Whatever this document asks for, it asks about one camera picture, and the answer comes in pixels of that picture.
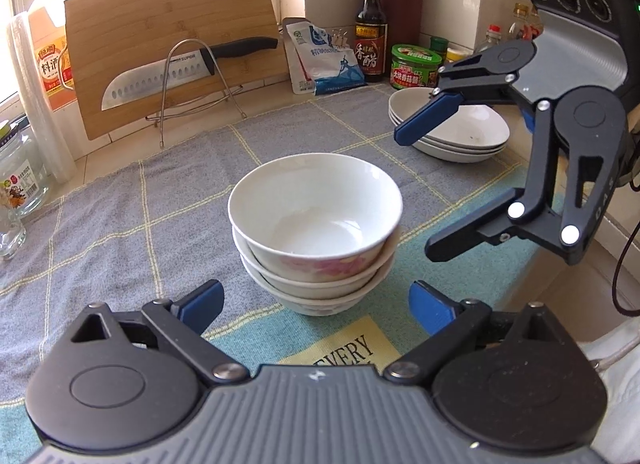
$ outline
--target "stacked plates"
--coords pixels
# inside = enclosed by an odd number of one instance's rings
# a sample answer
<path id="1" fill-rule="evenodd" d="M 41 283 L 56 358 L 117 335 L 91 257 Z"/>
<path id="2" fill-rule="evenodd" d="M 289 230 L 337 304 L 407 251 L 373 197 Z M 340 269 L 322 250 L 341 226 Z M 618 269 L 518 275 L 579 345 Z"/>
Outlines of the stacked plates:
<path id="1" fill-rule="evenodd" d="M 389 98 L 389 119 L 394 126 L 427 105 L 431 92 L 431 88 L 405 88 L 393 94 Z M 500 153 L 506 147 L 509 133 L 504 119 L 488 106 L 460 106 L 414 147 L 450 162 L 480 162 Z"/>

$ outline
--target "black cable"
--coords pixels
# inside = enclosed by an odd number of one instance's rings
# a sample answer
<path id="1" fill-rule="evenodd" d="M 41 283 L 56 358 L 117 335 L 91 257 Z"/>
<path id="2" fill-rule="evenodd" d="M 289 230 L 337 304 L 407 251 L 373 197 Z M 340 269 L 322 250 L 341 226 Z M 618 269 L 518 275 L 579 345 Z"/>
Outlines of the black cable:
<path id="1" fill-rule="evenodd" d="M 630 318 L 640 317 L 640 309 L 629 310 L 625 309 L 620 304 L 620 302 L 618 301 L 618 276 L 620 275 L 620 269 L 622 269 L 622 262 L 625 260 L 626 253 L 631 247 L 631 244 L 634 243 L 634 239 L 636 238 L 638 231 L 640 231 L 640 222 L 638 222 L 638 225 L 636 225 L 636 228 L 629 236 L 629 239 L 626 241 L 625 248 L 622 250 L 622 254 L 620 254 L 620 258 L 618 259 L 618 263 L 616 264 L 616 270 L 613 273 L 613 282 L 611 283 L 611 297 L 613 298 L 614 307 L 618 312 L 620 312 L 620 314 Z"/>

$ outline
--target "stacked bowls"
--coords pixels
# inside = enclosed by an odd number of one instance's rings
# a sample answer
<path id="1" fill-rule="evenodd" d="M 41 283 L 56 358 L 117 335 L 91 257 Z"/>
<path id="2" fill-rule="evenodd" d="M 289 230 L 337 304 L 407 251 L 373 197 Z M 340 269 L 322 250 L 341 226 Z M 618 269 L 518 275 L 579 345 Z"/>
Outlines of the stacked bowls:
<path id="1" fill-rule="evenodd" d="M 397 126 L 426 106 L 431 88 L 405 88 L 389 98 L 389 119 Z M 435 158 L 450 162 L 481 162 L 500 153 L 509 139 L 504 119 L 482 104 L 460 106 L 444 123 L 413 146 Z"/>
<path id="2" fill-rule="evenodd" d="M 372 164 L 346 155 L 276 159 L 231 193 L 234 242 L 251 278 L 313 316 L 354 306 L 389 273 L 402 196 Z"/>

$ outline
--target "yellow label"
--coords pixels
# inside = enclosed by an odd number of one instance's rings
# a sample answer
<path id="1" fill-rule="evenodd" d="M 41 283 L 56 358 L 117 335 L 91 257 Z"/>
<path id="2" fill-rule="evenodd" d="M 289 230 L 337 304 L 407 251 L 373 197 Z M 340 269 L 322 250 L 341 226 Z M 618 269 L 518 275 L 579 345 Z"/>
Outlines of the yellow label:
<path id="1" fill-rule="evenodd" d="M 376 365 L 379 372 L 400 357 L 380 327 L 365 316 L 280 361 L 281 365 Z"/>
<path id="2" fill-rule="evenodd" d="M 361 25 L 356 25 L 356 37 L 375 39 L 378 37 L 378 27 L 364 27 Z"/>
<path id="3" fill-rule="evenodd" d="M 64 88 L 58 79 L 58 67 L 62 63 L 62 77 L 68 86 L 73 86 L 71 75 L 71 63 L 69 62 L 69 52 L 65 51 L 61 57 L 60 52 L 66 46 L 66 37 L 62 36 L 53 40 L 47 46 L 36 50 L 36 63 L 40 71 L 40 78 L 47 95 L 57 94 Z"/>

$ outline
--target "plastic wrap roll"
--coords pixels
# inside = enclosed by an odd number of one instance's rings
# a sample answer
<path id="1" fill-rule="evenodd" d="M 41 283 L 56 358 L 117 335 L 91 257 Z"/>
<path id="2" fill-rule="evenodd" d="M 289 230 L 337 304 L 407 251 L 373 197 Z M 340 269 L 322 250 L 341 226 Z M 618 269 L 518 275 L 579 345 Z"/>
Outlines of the plastic wrap roll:
<path id="1" fill-rule="evenodd" d="M 40 80 L 26 12 L 21 12 L 9 22 L 6 37 L 18 81 L 18 95 L 29 117 L 44 164 L 57 182 L 63 184 L 76 174 L 76 163 L 56 124 Z"/>

